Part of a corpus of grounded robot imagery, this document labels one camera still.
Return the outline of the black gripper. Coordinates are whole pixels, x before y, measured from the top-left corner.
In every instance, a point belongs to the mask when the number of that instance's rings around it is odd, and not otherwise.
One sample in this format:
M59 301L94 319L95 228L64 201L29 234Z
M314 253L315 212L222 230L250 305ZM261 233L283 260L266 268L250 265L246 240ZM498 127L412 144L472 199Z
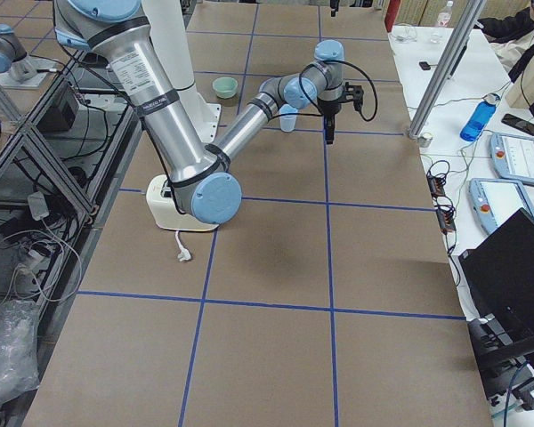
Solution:
M337 13L337 0L330 0L330 16L335 17ZM335 115L342 109L342 102L337 100L326 101L318 98L318 107L324 117L324 138L327 145L332 145L335 140Z

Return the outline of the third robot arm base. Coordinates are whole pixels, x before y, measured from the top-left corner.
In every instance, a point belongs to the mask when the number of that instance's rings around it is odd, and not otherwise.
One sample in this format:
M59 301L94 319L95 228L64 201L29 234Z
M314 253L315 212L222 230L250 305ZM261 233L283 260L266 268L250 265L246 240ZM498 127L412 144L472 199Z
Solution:
M37 88L45 74L55 70L52 60L28 54L13 29L0 24L0 85L4 88Z

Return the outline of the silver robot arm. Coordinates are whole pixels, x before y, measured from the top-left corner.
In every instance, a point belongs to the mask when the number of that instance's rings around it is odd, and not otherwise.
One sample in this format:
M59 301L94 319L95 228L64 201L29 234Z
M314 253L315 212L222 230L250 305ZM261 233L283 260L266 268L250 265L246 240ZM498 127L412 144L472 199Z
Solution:
M59 44L105 58L170 167L168 182L177 210L203 223L222 224L238 211L242 191L231 160L288 104L304 109L319 101L326 139L345 101L344 48L335 40L316 45L315 60L299 73L265 81L259 93L215 143L205 144L170 80L171 56L190 69L182 9L176 1L56 1Z

